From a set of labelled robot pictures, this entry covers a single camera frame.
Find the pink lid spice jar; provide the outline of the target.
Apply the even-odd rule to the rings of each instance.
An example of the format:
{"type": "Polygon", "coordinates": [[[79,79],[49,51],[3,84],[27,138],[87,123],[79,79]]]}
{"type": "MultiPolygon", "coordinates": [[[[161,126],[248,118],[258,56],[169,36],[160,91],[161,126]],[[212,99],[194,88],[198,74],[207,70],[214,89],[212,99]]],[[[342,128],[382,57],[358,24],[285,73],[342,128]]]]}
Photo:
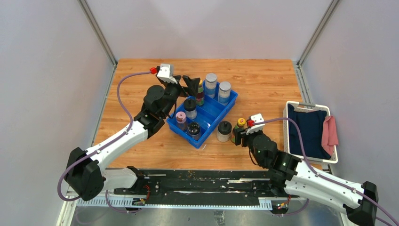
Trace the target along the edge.
{"type": "Polygon", "coordinates": [[[188,123],[187,123],[187,116],[186,116],[185,112],[179,111],[176,113],[176,126],[182,131],[187,130],[188,123]]]}

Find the black cap soy bottle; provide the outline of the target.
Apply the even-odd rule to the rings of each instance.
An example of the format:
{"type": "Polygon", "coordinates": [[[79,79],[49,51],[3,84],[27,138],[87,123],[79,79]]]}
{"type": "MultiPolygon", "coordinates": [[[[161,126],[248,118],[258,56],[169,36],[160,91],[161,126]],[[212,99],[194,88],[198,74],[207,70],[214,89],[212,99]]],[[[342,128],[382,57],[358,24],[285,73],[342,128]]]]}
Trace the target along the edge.
{"type": "Polygon", "coordinates": [[[188,135],[195,141],[198,141],[201,137],[201,127],[197,122],[192,121],[191,123],[189,123],[187,132],[188,135]]]}

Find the black lid jar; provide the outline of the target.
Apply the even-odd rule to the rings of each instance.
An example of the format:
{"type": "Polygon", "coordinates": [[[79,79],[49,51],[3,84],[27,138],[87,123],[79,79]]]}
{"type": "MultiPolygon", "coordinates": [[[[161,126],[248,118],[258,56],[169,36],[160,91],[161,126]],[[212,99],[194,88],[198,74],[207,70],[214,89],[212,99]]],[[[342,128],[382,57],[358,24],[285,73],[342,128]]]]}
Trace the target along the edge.
{"type": "Polygon", "coordinates": [[[216,137],[220,142],[227,142],[231,138],[232,125],[228,121],[221,121],[217,127],[216,137]]]}
{"type": "Polygon", "coordinates": [[[183,105],[184,105],[186,117],[191,120],[194,120],[197,116],[196,101],[194,99],[188,98],[184,101],[183,105]]]}

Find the silver lid millet jar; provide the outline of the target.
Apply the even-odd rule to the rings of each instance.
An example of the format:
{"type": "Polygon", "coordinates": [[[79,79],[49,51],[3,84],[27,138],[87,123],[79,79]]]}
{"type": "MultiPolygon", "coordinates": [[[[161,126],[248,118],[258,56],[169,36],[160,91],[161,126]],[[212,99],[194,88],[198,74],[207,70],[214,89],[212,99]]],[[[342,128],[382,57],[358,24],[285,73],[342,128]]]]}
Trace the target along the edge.
{"type": "Polygon", "coordinates": [[[228,105],[231,94],[231,84],[227,81],[220,82],[218,91],[218,102],[224,106],[228,105]]]}

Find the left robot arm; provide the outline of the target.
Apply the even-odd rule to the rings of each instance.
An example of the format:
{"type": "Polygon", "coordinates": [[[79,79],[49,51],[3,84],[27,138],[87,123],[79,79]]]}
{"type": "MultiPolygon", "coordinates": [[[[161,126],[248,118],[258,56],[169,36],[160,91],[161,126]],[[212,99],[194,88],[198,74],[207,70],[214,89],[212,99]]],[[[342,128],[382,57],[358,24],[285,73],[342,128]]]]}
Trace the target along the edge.
{"type": "Polygon", "coordinates": [[[108,166],[128,149],[141,143],[155,133],[170,117],[169,112],[176,106],[179,97],[195,96],[200,78],[187,75],[174,76],[176,81],[153,85],[147,89],[140,113],[130,123],[105,141],[86,150],[77,147],[70,152],[66,170],[58,181],[58,187],[65,181],[76,193],[74,200],[89,201],[104,190],[126,188],[132,194],[140,194],[144,181],[140,172],[128,168],[109,169],[108,166]]]}

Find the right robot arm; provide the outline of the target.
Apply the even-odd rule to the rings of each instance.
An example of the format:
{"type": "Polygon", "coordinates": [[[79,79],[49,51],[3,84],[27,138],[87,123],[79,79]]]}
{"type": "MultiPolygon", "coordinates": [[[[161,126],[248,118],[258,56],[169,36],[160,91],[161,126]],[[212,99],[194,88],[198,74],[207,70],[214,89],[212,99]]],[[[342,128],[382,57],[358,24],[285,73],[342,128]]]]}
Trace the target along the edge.
{"type": "Polygon", "coordinates": [[[375,184],[351,182],[309,166],[303,159],[278,150],[277,144],[262,130],[247,133],[247,129],[239,128],[233,134],[235,145],[248,147],[252,162],[268,170],[272,195],[300,196],[346,214],[356,225],[375,225],[378,203],[375,184]]]}

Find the silver lid blue label jar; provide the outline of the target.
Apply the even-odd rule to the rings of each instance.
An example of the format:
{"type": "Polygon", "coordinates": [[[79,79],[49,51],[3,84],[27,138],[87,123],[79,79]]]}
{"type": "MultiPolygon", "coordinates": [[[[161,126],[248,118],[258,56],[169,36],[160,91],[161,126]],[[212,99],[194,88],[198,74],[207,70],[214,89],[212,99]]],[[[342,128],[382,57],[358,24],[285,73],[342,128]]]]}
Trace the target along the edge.
{"type": "Polygon", "coordinates": [[[215,97],[217,86],[217,75],[215,73],[209,73],[205,79],[205,94],[210,98],[215,97]]]}

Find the yellow cap sauce bottle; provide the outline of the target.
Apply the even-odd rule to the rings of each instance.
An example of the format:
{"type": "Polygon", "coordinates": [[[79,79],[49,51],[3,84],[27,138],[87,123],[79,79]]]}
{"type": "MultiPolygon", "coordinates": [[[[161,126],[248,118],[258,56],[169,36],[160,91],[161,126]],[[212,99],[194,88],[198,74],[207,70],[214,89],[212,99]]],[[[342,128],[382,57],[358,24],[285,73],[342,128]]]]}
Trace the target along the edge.
{"type": "Polygon", "coordinates": [[[236,131],[236,129],[242,129],[242,128],[245,128],[245,125],[246,125],[246,119],[244,119],[244,118],[239,118],[238,120],[237,120],[237,123],[236,123],[236,125],[234,126],[234,128],[233,128],[233,130],[232,130],[232,134],[231,134],[231,141],[233,142],[233,143],[235,143],[235,131],[236,131]]]}

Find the red cap sauce bottle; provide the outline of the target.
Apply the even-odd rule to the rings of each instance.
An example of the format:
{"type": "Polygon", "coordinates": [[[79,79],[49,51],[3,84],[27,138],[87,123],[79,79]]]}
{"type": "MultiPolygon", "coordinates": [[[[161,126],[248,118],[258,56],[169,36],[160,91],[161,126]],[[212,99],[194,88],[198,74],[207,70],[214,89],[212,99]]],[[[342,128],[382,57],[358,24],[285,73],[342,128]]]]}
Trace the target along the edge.
{"type": "Polygon", "coordinates": [[[203,81],[200,80],[199,85],[198,85],[198,93],[196,95],[196,104],[198,106],[204,105],[204,102],[205,102],[204,96],[205,96],[205,93],[204,93],[203,81]]]}

